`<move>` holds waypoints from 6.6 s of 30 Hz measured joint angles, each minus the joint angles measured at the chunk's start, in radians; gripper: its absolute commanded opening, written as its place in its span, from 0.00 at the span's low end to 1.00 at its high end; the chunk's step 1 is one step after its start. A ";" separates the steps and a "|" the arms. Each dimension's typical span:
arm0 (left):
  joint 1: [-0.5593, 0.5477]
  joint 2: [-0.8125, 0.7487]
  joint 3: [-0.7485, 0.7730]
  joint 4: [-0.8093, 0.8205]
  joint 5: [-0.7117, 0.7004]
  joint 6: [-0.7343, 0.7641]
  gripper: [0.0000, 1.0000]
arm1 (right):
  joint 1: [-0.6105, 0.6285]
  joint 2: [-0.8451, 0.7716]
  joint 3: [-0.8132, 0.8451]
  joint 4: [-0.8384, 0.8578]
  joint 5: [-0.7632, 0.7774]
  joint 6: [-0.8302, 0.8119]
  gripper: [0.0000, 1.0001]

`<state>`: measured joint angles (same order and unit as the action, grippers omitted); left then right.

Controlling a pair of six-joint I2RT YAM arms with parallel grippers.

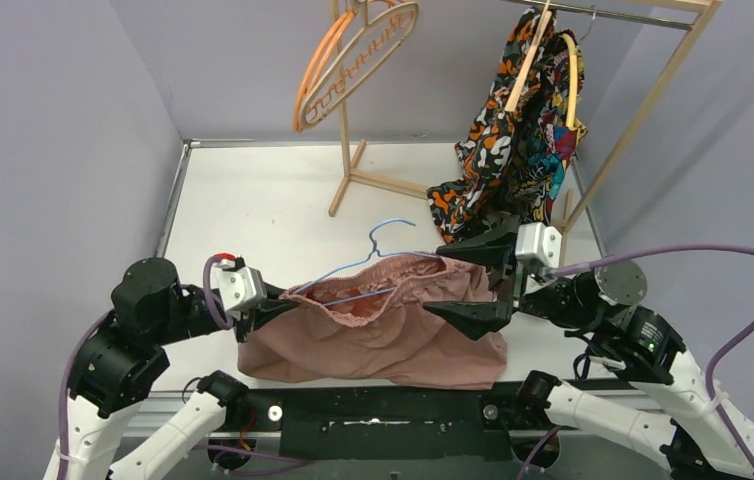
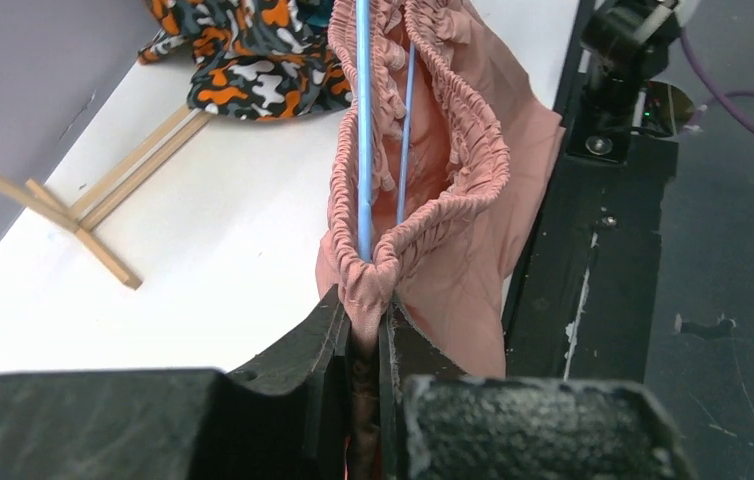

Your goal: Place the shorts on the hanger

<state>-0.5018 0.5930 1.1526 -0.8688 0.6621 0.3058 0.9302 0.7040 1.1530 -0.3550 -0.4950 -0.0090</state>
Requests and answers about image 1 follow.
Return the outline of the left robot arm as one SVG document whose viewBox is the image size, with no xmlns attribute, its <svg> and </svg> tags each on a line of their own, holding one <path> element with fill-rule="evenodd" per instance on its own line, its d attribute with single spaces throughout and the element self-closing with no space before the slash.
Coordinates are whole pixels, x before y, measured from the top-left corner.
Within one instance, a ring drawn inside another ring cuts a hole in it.
<svg viewBox="0 0 754 480">
<path fill-rule="evenodd" d="M 58 435 L 47 479 L 161 479 L 202 439 L 221 427 L 241 430 L 258 418 L 248 387 L 214 371 L 199 379 L 182 407 L 120 460 L 125 429 L 169 368 L 166 346 L 232 330 L 239 342 L 296 307 L 280 288 L 229 254 L 210 259 L 236 290 L 233 317 L 223 291 L 180 281 L 161 257 L 133 263 L 111 293 L 112 308 L 75 346 L 63 372 Z"/>
</svg>

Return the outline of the blue wire hanger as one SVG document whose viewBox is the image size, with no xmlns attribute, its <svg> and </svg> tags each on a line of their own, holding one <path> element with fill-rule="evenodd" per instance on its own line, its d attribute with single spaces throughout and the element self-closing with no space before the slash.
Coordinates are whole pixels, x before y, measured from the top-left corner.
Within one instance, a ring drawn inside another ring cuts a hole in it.
<svg viewBox="0 0 754 480">
<path fill-rule="evenodd" d="M 344 270 L 351 269 L 353 267 L 364 266 L 375 259 L 386 259 L 390 257 L 405 256 L 405 255 L 422 257 L 422 258 L 430 258 L 430 259 L 438 258 L 438 255 L 434 252 L 424 252 L 424 251 L 418 251 L 418 250 L 398 250 L 398 251 L 391 251 L 391 252 L 383 251 L 376 238 L 376 234 L 379 230 L 383 229 L 384 227 L 389 226 L 389 225 L 394 225 L 394 224 L 403 224 L 410 227 L 416 226 L 415 222 L 405 219 L 405 218 L 390 218 L 374 225 L 368 232 L 370 250 L 364 259 L 338 266 L 330 270 L 329 272 L 319 276 L 317 279 L 295 288 L 289 293 L 287 300 L 294 301 L 296 294 L 304 293 L 305 291 L 318 285 L 320 282 L 326 279 L 329 279 L 331 276 L 334 276 L 337 273 L 340 273 Z M 322 303 L 322 306 L 330 307 L 330 306 L 335 306 L 335 305 L 349 304 L 356 300 L 370 299 L 370 298 L 390 294 L 390 293 L 393 293 L 395 290 L 396 290 L 395 287 L 387 287 L 387 288 L 372 290 L 366 293 L 360 293 L 360 294 L 356 294 L 352 296 L 347 296 L 341 299 L 324 302 Z"/>
</svg>

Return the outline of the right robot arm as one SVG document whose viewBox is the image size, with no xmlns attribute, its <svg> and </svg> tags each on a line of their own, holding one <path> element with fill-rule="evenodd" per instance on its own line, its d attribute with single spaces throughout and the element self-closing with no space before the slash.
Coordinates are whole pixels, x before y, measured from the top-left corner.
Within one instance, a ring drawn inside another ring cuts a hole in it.
<svg viewBox="0 0 754 480">
<path fill-rule="evenodd" d="M 425 309 L 472 340 L 506 327 L 515 313 L 546 320 L 581 341 L 583 358 L 601 365 L 657 405 L 650 413 L 534 370 L 502 422 L 540 428 L 546 437 L 577 429 L 651 460 L 674 479 L 754 479 L 754 421 L 701 368 L 682 336 L 645 307 L 639 254 L 561 266 L 562 237 L 542 223 L 507 219 L 437 254 L 485 267 L 488 302 L 428 302 Z"/>
</svg>

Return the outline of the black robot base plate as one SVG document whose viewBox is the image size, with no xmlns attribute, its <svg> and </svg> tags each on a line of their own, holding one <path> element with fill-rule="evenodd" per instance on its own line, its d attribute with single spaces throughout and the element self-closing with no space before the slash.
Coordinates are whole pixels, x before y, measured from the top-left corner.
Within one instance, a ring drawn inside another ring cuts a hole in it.
<svg viewBox="0 0 754 480">
<path fill-rule="evenodd" d="M 551 423 L 518 406 L 519 383 L 491 390 L 412 387 L 253 389 L 237 419 L 213 445 L 257 447 L 310 462 L 437 460 L 508 461 L 526 454 Z"/>
</svg>

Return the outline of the pink shorts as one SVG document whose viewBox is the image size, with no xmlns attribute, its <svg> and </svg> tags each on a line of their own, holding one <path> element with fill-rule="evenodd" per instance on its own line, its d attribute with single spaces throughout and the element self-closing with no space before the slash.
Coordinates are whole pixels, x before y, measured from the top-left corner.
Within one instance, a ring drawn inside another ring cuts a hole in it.
<svg viewBox="0 0 754 480">
<path fill-rule="evenodd" d="M 467 338 L 426 302 L 490 302 L 483 267 L 444 257 L 397 255 L 352 276 L 293 286 L 295 303 L 248 334 L 237 368 L 250 377 L 301 383 L 324 378 L 487 390 L 506 370 L 500 333 Z"/>
</svg>

